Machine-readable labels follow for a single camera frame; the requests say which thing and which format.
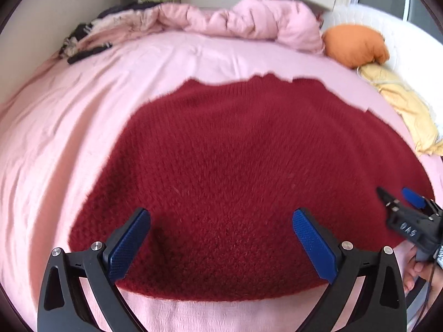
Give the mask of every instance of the bed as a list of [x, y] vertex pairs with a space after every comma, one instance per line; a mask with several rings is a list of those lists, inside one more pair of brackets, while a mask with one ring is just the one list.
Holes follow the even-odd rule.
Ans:
[[[389, 67], [433, 106], [436, 117], [443, 116], [434, 93], [439, 86], [438, 74], [430, 73], [438, 64], [431, 60], [433, 55], [423, 54], [429, 50], [441, 55], [443, 46], [437, 41], [408, 23], [366, 7], [340, 8], [325, 15], [324, 20], [323, 28], [352, 21], [388, 32], [386, 42], [393, 51]], [[411, 39], [423, 41], [427, 49], [410, 50], [405, 43]], [[426, 79], [420, 78], [421, 72], [410, 73], [409, 69], [419, 68]], [[189, 78], [218, 84], [268, 72], [287, 80], [319, 79], [348, 104], [379, 116], [414, 148], [403, 121], [377, 91], [331, 59], [297, 52], [273, 41], [182, 31], [126, 41], [72, 66], [50, 59], [2, 105], [0, 280], [33, 330], [47, 256], [54, 247], [69, 250], [67, 239], [76, 212], [128, 117], [141, 104], [175, 90]], [[76, 93], [69, 93], [74, 86]], [[419, 160], [437, 203], [442, 204], [441, 159], [420, 156]], [[395, 249], [401, 270], [410, 248], [404, 242]], [[357, 284], [336, 328], [346, 323], [359, 287]], [[99, 326], [106, 330], [87, 283], [84, 288]], [[321, 286], [293, 296], [244, 302], [161, 300], [126, 291], [122, 295], [149, 331], [294, 331], [324, 289]]]

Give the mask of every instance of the wall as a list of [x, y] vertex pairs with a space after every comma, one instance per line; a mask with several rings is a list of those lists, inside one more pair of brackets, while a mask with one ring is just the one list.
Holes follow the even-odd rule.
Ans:
[[129, 0], [23, 0], [0, 34], [0, 103], [54, 52], [80, 22]]

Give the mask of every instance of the pink comforter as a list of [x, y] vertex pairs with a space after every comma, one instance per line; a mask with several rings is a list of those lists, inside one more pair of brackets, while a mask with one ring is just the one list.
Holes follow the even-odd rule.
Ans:
[[[68, 250], [72, 223], [128, 117], [190, 77], [224, 83], [267, 72], [283, 79], [320, 79], [349, 104], [380, 116], [413, 149], [403, 121], [377, 91], [327, 57], [275, 42], [185, 32], [127, 41], [72, 66], [52, 60], [1, 108], [0, 280], [33, 329], [50, 251]], [[437, 156], [419, 159], [441, 203], [442, 162]], [[402, 269], [409, 248], [407, 243], [396, 248]], [[293, 332], [323, 291], [324, 286], [272, 300], [222, 303], [122, 294], [152, 332]], [[106, 328], [88, 286], [86, 295], [99, 325]], [[345, 323], [355, 298], [337, 327]]]
[[311, 9], [301, 1], [241, 0], [231, 10], [202, 11], [197, 7], [165, 3], [144, 11], [125, 11], [92, 22], [90, 34], [78, 51], [165, 30], [183, 30], [217, 37], [275, 40], [297, 51], [321, 53], [323, 41]]

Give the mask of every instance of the knit fabric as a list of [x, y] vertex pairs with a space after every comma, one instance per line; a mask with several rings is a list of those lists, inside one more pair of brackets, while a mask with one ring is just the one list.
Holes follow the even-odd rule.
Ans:
[[105, 241], [140, 206], [152, 226], [120, 287], [179, 300], [279, 297], [325, 283], [292, 230], [299, 207], [358, 248], [401, 242], [377, 186], [433, 198], [403, 139], [319, 81], [190, 80], [130, 118], [69, 245]]

